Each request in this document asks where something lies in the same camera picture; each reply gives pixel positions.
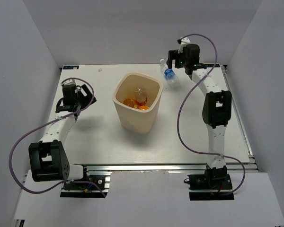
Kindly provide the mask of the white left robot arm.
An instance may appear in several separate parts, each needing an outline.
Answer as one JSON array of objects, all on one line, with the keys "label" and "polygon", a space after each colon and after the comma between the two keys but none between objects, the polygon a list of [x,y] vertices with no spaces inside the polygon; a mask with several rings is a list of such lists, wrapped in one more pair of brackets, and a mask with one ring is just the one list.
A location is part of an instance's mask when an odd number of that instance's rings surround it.
[{"label": "white left robot arm", "polygon": [[74,180],[81,189],[90,185],[90,176],[82,165],[70,164],[63,144],[76,123],[80,110],[96,102],[87,85],[75,82],[62,85],[63,97],[56,104],[55,119],[39,142],[31,143],[28,152],[33,180],[36,182]]}]

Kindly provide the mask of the orange juice bottle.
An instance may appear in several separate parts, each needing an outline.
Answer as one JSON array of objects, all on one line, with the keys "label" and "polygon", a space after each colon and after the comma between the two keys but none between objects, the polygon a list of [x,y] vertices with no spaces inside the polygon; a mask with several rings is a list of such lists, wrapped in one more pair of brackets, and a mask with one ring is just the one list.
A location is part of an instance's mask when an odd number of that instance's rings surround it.
[{"label": "orange juice bottle", "polygon": [[136,100],[135,99],[132,99],[132,98],[127,98],[123,101],[123,104],[125,106],[128,106],[128,107],[131,107],[131,108],[134,108],[135,105],[137,105],[136,103]]},{"label": "orange juice bottle", "polygon": [[145,106],[145,105],[141,105],[139,106],[139,110],[148,110],[149,107]]}]

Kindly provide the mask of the clear bottle blue label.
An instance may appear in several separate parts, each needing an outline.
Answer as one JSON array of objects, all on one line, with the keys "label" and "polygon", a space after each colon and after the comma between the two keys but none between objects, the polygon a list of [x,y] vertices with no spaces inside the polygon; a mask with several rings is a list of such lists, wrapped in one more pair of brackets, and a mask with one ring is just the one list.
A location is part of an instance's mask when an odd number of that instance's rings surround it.
[{"label": "clear bottle blue label", "polygon": [[166,80],[167,84],[172,89],[178,89],[180,87],[180,82],[178,76],[175,74],[173,69],[169,69],[166,61],[164,59],[160,59],[160,71]]}]

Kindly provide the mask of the clear bottle red cap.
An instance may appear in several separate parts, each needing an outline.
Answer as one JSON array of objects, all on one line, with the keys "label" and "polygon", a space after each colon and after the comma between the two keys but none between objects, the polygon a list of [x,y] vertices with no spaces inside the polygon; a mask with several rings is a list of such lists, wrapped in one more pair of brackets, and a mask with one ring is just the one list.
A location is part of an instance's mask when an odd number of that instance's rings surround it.
[{"label": "clear bottle red cap", "polygon": [[137,87],[134,94],[137,105],[146,105],[146,103],[148,102],[148,97],[146,89],[144,87]]}]

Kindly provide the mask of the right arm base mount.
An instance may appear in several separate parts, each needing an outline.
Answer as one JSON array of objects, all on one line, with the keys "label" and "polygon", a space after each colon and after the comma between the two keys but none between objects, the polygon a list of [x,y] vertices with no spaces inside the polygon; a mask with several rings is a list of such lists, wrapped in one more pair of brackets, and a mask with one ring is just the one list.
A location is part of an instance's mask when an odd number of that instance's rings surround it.
[{"label": "right arm base mount", "polygon": [[210,184],[205,175],[188,175],[183,180],[189,187],[190,201],[233,201],[232,182],[227,174],[223,180]]}]

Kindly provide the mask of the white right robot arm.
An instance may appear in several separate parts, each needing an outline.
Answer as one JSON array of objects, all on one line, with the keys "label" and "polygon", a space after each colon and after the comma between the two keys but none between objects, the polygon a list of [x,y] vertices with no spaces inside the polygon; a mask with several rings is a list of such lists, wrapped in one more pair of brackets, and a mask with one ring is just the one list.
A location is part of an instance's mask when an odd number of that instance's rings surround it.
[{"label": "white right robot arm", "polygon": [[169,51],[167,66],[184,68],[185,73],[202,91],[205,100],[202,119],[208,130],[206,169],[202,175],[189,177],[191,190],[220,190],[227,180],[227,167],[224,159],[224,136],[231,118],[232,94],[222,90],[200,63],[200,48],[197,44],[182,41],[178,50]]}]

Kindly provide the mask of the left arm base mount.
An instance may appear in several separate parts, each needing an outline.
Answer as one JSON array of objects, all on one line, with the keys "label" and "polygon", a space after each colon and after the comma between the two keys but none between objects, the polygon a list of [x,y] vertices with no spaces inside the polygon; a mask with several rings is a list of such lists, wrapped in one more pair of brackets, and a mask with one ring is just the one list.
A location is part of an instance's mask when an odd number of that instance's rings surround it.
[{"label": "left arm base mount", "polygon": [[110,172],[92,170],[83,166],[83,178],[62,185],[61,198],[100,198],[107,196]]}]

